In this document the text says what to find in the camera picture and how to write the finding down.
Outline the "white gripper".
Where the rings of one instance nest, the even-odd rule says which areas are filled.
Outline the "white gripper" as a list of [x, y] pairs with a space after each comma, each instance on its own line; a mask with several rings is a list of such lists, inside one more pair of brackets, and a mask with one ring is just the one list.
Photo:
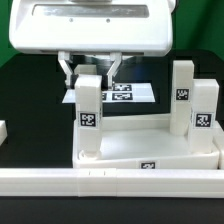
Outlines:
[[122, 54], [170, 51], [171, 6], [169, 0], [13, 0], [9, 39], [23, 53], [58, 53], [67, 89], [78, 78], [72, 54], [111, 53], [102, 88], [112, 90]]

